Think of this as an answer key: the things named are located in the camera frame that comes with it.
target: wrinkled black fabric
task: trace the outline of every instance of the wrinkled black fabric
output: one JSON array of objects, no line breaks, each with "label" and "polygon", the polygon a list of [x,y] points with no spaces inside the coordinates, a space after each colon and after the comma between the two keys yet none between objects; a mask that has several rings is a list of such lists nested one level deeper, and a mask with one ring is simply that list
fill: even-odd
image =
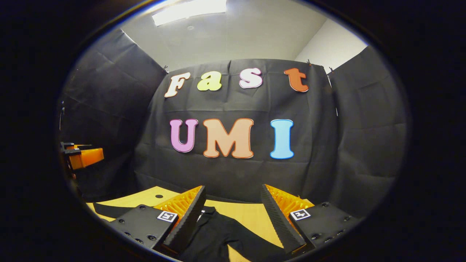
[{"label": "wrinkled black fabric", "polygon": [[103,148],[105,159],[76,171],[86,201],[137,192],[131,159],[147,105],[166,72],[123,31],[88,48],[63,88],[59,139]]},{"label": "wrinkled black fabric", "polygon": [[336,179],[330,201],[367,216],[386,195],[403,160],[406,104],[371,47],[329,73],[338,109]]},{"label": "wrinkled black fabric", "polygon": [[270,261],[285,251],[262,239],[233,218],[219,214],[214,207],[204,207],[193,236],[179,258],[186,262],[230,261],[228,246],[250,261]]},{"label": "wrinkled black fabric", "polygon": [[[258,88],[243,89],[240,72],[259,68],[263,83]],[[298,68],[306,74],[302,83],[307,92],[291,88],[284,71]],[[222,74],[217,91],[199,91],[201,76],[209,71]],[[171,77],[186,72],[177,95],[164,97]],[[181,153],[171,145],[172,119],[180,119],[180,140],[186,140],[187,119],[197,119],[192,151]],[[254,156],[237,159],[231,155],[207,158],[209,118],[219,119],[229,132],[238,118],[250,118],[250,146]],[[274,119],[290,119],[290,159],[274,159]],[[260,202],[260,187],[269,184],[303,198],[322,202],[328,199],[333,184],[336,159],[336,113],[332,90],[322,66],[276,59],[244,59],[213,62],[170,72],[154,93],[148,107],[143,134],[135,148],[134,168],[140,190],[153,186],[173,188],[177,192],[205,185],[213,196],[246,202]]]}]

